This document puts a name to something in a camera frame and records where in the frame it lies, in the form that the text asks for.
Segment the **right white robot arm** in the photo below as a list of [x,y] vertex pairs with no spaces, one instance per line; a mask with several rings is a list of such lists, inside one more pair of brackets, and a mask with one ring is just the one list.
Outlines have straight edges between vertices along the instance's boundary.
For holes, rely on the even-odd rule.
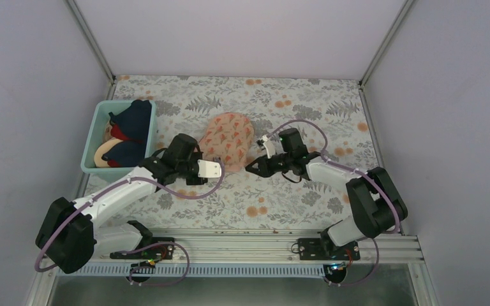
[[321,153],[310,152],[296,128],[285,129],[278,136],[282,153],[276,153],[264,135],[257,143],[266,153],[249,163],[246,171],[263,178],[290,171],[299,180],[345,184],[352,214],[320,233],[320,251],[325,258],[338,258],[349,243],[397,231],[408,217],[408,209],[386,169],[361,171],[336,165]]

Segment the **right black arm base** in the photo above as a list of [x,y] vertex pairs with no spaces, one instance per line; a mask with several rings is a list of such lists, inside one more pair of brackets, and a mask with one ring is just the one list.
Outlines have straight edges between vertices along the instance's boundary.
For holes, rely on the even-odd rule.
[[346,279],[348,267],[360,260],[357,242],[342,247],[335,246],[329,239],[300,238],[290,246],[290,251],[301,261],[328,261],[323,265],[324,276],[332,283],[341,283]]

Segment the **peach floral mesh laundry bag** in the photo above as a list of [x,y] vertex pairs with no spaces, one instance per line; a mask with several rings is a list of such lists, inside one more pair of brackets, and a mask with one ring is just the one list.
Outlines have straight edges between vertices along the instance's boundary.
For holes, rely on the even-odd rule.
[[245,115],[226,112],[209,121],[199,146],[206,159],[218,158],[226,171],[238,172],[246,165],[254,135],[254,127]]

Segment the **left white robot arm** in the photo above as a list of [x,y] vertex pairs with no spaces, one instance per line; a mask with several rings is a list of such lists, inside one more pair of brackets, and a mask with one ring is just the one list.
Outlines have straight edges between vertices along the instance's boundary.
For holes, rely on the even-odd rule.
[[104,224],[140,198],[161,190],[170,193],[168,185],[178,179],[202,185],[223,176],[220,162],[205,160],[198,142],[180,133],[168,147],[141,160],[107,187],[72,201],[64,197],[53,201],[35,239],[40,253],[34,268],[37,272],[51,270],[51,266],[41,266],[44,257],[64,273],[76,272],[92,258],[115,252],[144,258],[152,249],[152,233],[144,225],[138,221],[112,227]]

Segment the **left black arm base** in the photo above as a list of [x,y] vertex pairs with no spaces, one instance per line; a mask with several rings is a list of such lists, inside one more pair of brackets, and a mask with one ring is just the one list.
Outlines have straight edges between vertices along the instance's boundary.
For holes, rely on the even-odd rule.
[[174,246],[173,245],[162,245],[162,242],[175,242],[173,237],[154,237],[154,238],[143,238],[137,249],[141,249],[151,244],[158,244],[157,246],[151,246],[148,249],[142,250],[140,252],[135,252],[133,254],[125,254],[122,252],[113,252],[109,255],[110,259],[137,259],[140,263],[135,263],[131,265],[131,269],[144,266],[144,267],[155,267],[157,263],[166,259],[172,259]]

